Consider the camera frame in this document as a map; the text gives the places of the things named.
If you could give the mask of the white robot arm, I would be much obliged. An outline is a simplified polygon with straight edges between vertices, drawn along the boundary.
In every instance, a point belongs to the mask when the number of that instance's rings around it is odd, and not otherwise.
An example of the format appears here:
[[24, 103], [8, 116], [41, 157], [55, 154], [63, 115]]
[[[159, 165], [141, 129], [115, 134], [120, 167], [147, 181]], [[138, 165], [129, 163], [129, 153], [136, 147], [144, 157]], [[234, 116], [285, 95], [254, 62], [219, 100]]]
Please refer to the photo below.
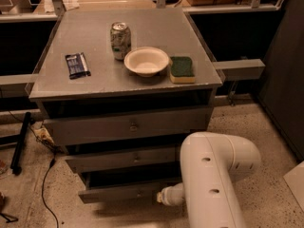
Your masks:
[[185, 204], [190, 228], [247, 228], [234, 181], [260, 167], [256, 145], [239, 136], [196, 132], [180, 148], [182, 182], [163, 188], [157, 201]]

